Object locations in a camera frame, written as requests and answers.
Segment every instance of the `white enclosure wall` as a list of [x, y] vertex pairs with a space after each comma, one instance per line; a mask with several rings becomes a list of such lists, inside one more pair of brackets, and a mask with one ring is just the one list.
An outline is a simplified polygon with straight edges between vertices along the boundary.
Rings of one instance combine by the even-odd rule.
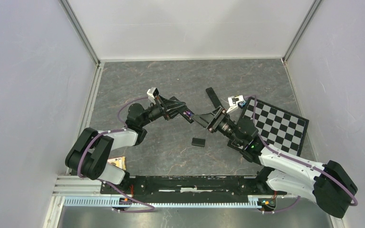
[[282, 57], [312, 0], [69, 0], [99, 58]]
[[359, 187], [347, 227], [365, 227], [365, 1], [324, 1], [288, 61], [308, 134]]
[[0, 0], [0, 228], [42, 226], [94, 70], [58, 1]]

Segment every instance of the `metal frame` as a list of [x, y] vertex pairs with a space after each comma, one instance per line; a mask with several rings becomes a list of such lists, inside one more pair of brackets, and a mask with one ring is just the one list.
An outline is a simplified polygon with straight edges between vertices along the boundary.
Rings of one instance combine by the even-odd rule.
[[314, 0], [313, 4], [311, 5], [310, 9], [308, 10], [306, 17], [303, 19], [303, 22], [301, 23], [300, 27], [298, 28], [297, 33], [295, 34], [295, 37], [293, 38], [292, 42], [289, 45], [288, 50], [286, 51], [285, 55], [282, 58], [284, 65], [286, 65], [286, 62], [289, 60], [290, 56], [292, 55], [293, 50], [297, 46], [301, 37], [303, 36], [304, 31], [308, 27], [311, 19], [313, 18], [314, 14], [316, 13], [321, 2], [322, 2], [322, 0]]
[[77, 20], [77, 17], [72, 10], [68, 0], [59, 0], [61, 3], [62, 8], [64, 9], [65, 13], [67, 14], [70, 22], [72, 23], [73, 28], [75, 29], [77, 35], [80, 37], [80, 40], [83, 42], [83, 45], [86, 47], [87, 51], [89, 52], [90, 57], [92, 58], [93, 62], [96, 65], [100, 64], [100, 59], [98, 58], [96, 52], [94, 51], [89, 39], [86, 36], [86, 33], [83, 31], [82, 26]]
[[[87, 51], [89, 52], [90, 57], [96, 63], [96, 72], [94, 79], [92, 81], [92, 86], [89, 92], [89, 97], [87, 99], [85, 113], [82, 118], [82, 123], [78, 132], [78, 135], [82, 132], [83, 129], [89, 126], [91, 116], [93, 113], [93, 107], [96, 101], [96, 95], [98, 92], [98, 87], [100, 85], [101, 75], [103, 73], [104, 63], [100, 62], [97, 54], [95, 53], [91, 43], [89, 42], [82, 26], [80, 25], [72, 7], [70, 6], [68, 0], [59, 0], [60, 4], [62, 5], [65, 13], [67, 14], [69, 20], [71, 21], [75, 31], [79, 35], [81, 41], [83, 42], [84, 46], [86, 47]], [[299, 40], [301, 39], [302, 35], [304, 34], [307, 26], [309, 25], [311, 19], [313, 18], [316, 10], [320, 6], [322, 0], [314, 0], [313, 4], [311, 5], [307, 15], [305, 16], [302, 24], [300, 25], [295, 37], [293, 38], [292, 42], [289, 45], [288, 50], [286, 51], [284, 57], [282, 58], [282, 62], [286, 65], [287, 60], [290, 58], [291, 54], [293, 53], [294, 48], [298, 44]], [[81, 179], [77, 176], [58, 176], [57, 182], [55, 184], [53, 194], [51, 197], [51, 202], [47, 211], [46, 218], [44, 220], [44, 228], [56, 228], [59, 223], [60, 215], [65, 205], [78, 205], [83, 204], [83, 206], [108, 206], [106, 200], [111, 201], [114, 197], [120, 197], [120, 195], [101, 195], [100, 194], [101, 182], [97, 180], [90, 180], [90, 179]], [[267, 195], [254, 195], [249, 196], [249, 203], [248, 205], [215, 205], [216, 207], [250, 207], [255, 208], [253, 205], [253, 201], [257, 201], [258, 198], [270, 198], [271, 196]], [[294, 198], [296, 196], [293, 195], [286, 195], [280, 196], [281, 198]], [[87, 200], [87, 199], [101, 199], [103, 201], [93, 201], [87, 203], [82, 203], [80, 200]], [[155, 205], [156, 207], [168, 207], [170, 205]], [[177, 205], [181, 207], [192, 207], [195, 205]], [[213, 207], [213, 205], [201, 205], [200, 207]], [[333, 223], [334, 228], [344, 228], [344, 224], [341, 219], [335, 218], [331, 216], [331, 220]]]
[[[67, 196], [64, 206], [68, 207], [115, 207], [115, 208], [141, 208], [138, 203], [122, 204], [125, 197], [121, 195], [101, 195], [97, 197]], [[150, 203], [156, 208], [254, 208], [259, 209], [258, 198], [248, 196], [246, 203]]]
[[145, 62], [145, 61], [180, 61], [180, 60], [230, 60], [230, 59], [279, 59], [282, 56], [275, 57], [179, 57], [179, 58], [109, 58], [102, 59], [106, 63], [115, 62]]

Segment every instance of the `black rectangular object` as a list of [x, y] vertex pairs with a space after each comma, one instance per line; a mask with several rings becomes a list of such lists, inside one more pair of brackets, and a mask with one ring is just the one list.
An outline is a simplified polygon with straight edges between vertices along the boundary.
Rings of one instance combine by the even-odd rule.
[[[150, 203], [248, 202], [248, 195], [273, 195], [264, 180], [249, 176], [134, 176], [134, 198]], [[212, 190], [203, 192], [187, 191]], [[104, 184], [101, 194], [118, 194]]]
[[209, 98], [210, 98], [210, 100], [211, 100], [211, 102], [212, 102], [212, 104], [215, 108], [217, 108], [219, 106], [222, 106], [218, 96], [216, 95], [216, 93], [215, 93], [215, 91], [213, 90], [212, 87], [207, 88], [205, 91], [208, 94], [208, 96], [209, 96]]
[[198, 139], [198, 138], [192, 138], [191, 145], [205, 147], [205, 140], [204, 139]]
[[[180, 101], [180, 100], [178, 100], [175, 96], [172, 96], [171, 98], [170, 98], [170, 100], [172, 100], [172, 101]], [[184, 107], [181, 107], [181, 108], [179, 108], [178, 110], [178, 113], [182, 116], [182, 117], [184, 117], [184, 119], [186, 120], [186, 121], [188, 121], [190, 124], [192, 124], [193, 122], [194, 122], [194, 120], [193, 119], [191, 119], [191, 117], [189, 117], [189, 116], [187, 116], [187, 114], [186, 113], [184, 113], [184, 112], [190, 112], [191, 113], [191, 115], [194, 115], [194, 113], [187, 107], [187, 106], [184, 106]]]
[[[356, 195], [357, 186], [339, 163], [329, 161], [323, 166], [326, 173], [343, 184], [352, 195]], [[316, 182], [314, 183], [313, 194], [316, 196], [317, 205], [326, 213], [340, 219], [343, 218], [352, 202], [352, 198], [323, 174], [315, 177], [314, 180]]]

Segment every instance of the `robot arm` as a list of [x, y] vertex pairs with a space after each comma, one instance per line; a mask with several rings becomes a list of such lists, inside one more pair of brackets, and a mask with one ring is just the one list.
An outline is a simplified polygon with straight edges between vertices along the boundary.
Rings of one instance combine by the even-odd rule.
[[[102, 179], [116, 185], [121, 184], [125, 175], [129, 174], [107, 163], [111, 150], [139, 145], [147, 134], [143, 127], [160, 117], [171, 120], [180, 114], [188, 122], [193, 123], [191, 119], [193, 112], [187, 108], [184, 102], [175, 97], [165, 99], [159, 95], [159, 91], [154, 87], [148, 90], [147, 95], [152, 102], [150, 107], [144, 109], [138, 103], [129, 106], [125, 122], [128, 126], [127, 129], [123, 128], [116, 132], [109, 131], [100, 136], [89, 148], [91, 152], [86, 154], [82, 163], [81, 174], [83, 176], [92, 180]], [[86, 147], [94, 137], [102, 132], [92, 128], [84, 129], [66, 157], [66, 166], [77, 170]]]
[[273, 145], [264, 146], [258, 135], [258, 129], [247, 116], [236, 124], [230, 120], [224, 108], [218, 107], [209, 114], [193, 115], [192, 119], [209, 132], [220, 131], [234, 144], [242, 146], [240, 153], [249, 162], [271, 167], [264, 181], [272, 190], [290, 192], [307, 198], [337, 218], [344, 216], [352, 199], [336, 183], [315, 169], [318, 168], [333, 176], [353, 195], [357, 192], [357, 187], [348, 174], [334, 161], [323, 164], [281, 151]]
[[[144, 109], [140, 104], [133, 104], [129, 107], [126, 120], [128, 129], [109, 132], [100, 136], [93, 143], [91, 149], [94, 150], [87, 153], [82, 163], [82, 175], [92, 180], [98, 178], [106, 180], [118, 185], [120, 189], [127, 189], [129, 173], [107, 163], [110, 151], [125, 146], [139, 145], [147, 134], [144, 126], [160, 117], [171, 120], [180, 114], [189, 123], [197, 122], [211, 133], [219, 131], [237, 146], [242, 146], [240, 153], [249, 162], [270, 167], [271, 169], [268, 169], [266, 175], [264, 172], [263, 177], [259, 178], [267, 185], [267, 188], [307, 198], [337, 218], [342, 218], [351, 204], [352, 199], [344, 190], [313, 169], [319, 168], [335, 177], [355, 195], [357, 187], [338, 163], [329, 161], [328, 164], [323, 164], [309, 161], [269, 145], [269, 148], [278, 152], [276, 154], [263, 145], [251, 118], [244, 116], [235, 123], [230, 119], [228, 111], [221, 106], [211, 113], [195, 115], [184, 102], [180, 102], [175, 97], [170, 99], [161, 97], [157, 88], [148, 90], [147, 94], [152, 102], [150, 107]], [[77, 170], [83, 151], [99, 133], [101, 132], [86, 128], [69, 152], [66, 166]], [[294, 162], [291, 158], [310, 164], [311, 168]]]

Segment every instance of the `gray surface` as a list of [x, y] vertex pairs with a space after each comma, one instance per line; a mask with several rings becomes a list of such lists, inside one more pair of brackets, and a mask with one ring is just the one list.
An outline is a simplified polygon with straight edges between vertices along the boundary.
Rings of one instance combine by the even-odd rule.
[[359, 188], [344, 221], [365, 227], [365, 1], [323, 1], [288, 70], [319, 160], [340, 163]]
[[0, 228], [43, 226], [95, 68], [58, 1], [0, 0]]
[[297, 30], [297, 33], [295, 37], [293, 38], [292, 42], [289, 45], [288, 50], [286, 51], [285, 55], [283, 56], [283, 59], [285, 61], [288, 61], [290, 58], [290, 55], [293, 53], [297, 43], [303, 36], [305, 30], [307, 29], [307, 26], [309, 25], [310, 21], [313, 19], [314, 14], [316, 13], [318, 7], [320, 6], [320, 3], [322, 0], [314, 0], [311, 4], [310, 9], [308, 10], [306, 17], [303, 19], [303, 22], [301, 22], [300, 27]]
[[[214, 110], [205, 89], [213, 87], [223, 104], [231, 95], [257, 94], [259, 99], [299, 114], [288, 76], [279, 59], [189, 60], [106, 63], [90, 126], [98, 130], [120, 128], [116, 114], [126, 101], [145, 96], [152, 86], [162, 96], [176, 96], [196, 114]], [[126, 118], [126, 109], [121, 116]], [[231, 117], [238, 120], [240, 111]], [[259, 165], [246, 162], [227, 147], [221, 133], [210, 134], [181, 116], [147, 125], [141, 145], [111, 152], [126, 156], [132, 175], [256, 175]], [[204, 148], [191, 146], [192, 138], [206, 139]], [[302, 157], [313, 159], [306, 140]]]
[[[278, 199], [278, 209], [294, 199]], [[329, 216], [302, 199], [289, 211], [262, 215], [256, 209], [157, 209], [118, 214], [105, 207], [64, 207], [59, 228], [331, 228]]]
[[313, 2], [68, 1], [101, 60], [279, 58]]
[[70, 22], [72, 23], [73, 28], [75, 29], [80, 40], [82, 41], [83, 45], [85, 45], [87, 51], [89, 52], [89, 55], [92, 58], [93, 62], [98, 65], [100, 63], [100, 59], [98, 58], [91, 43], [89, 42], [89, 39], [87, 38], [86, 33], [83, 31], [82, 26], [80, 25], [79, 21], [77, 20], [76, 15], [75, 15], [71, 5], [69, 4], [68, 0], [59, 0], [59, 2], [61, 3], [65, 13], [67, 14]]

